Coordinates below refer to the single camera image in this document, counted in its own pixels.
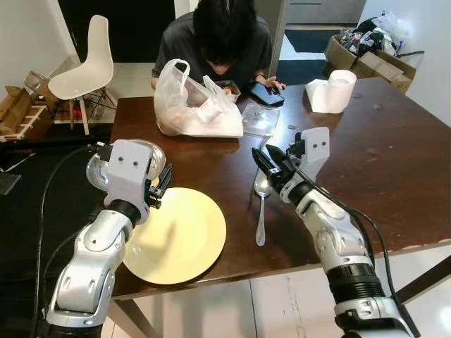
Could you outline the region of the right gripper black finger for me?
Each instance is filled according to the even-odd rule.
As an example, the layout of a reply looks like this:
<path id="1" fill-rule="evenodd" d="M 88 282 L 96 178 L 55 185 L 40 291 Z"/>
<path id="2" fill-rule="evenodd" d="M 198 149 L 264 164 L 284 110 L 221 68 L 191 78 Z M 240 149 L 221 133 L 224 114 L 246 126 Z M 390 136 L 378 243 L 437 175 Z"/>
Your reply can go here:
<path id="1" fill-rule="evenodd" d="M 290 173 L 290 165 L 285 163 L 286 154 L 277 146 L 267 144 L 268 164 L 265 173 Z"/>
<path id="2" fill-rule="evenodd" d="M 252 148 L 252 160 L 265 177 L 268 187 L 274 189 L 279 180 L 279 167 L 261 149 Z"/>

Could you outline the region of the grey-shirt person's left hand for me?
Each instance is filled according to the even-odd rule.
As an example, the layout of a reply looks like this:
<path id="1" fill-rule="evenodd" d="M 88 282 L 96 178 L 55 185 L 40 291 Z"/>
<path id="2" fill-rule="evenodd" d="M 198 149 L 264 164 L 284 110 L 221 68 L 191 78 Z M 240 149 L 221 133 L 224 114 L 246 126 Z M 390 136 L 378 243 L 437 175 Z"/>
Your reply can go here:
<path id="1" fill-rule="evenodd" d="M 277 81 L 277 78 L 275 76 L 265 77 L 264 74 L 262 74 L 261 72 L 255 74 L 254 80 L 263 84 L 265 87 L 270 88 L 275 92 L 279 92 L 280 90 L 283 90 L 286 87 L 285 84 Z"/>

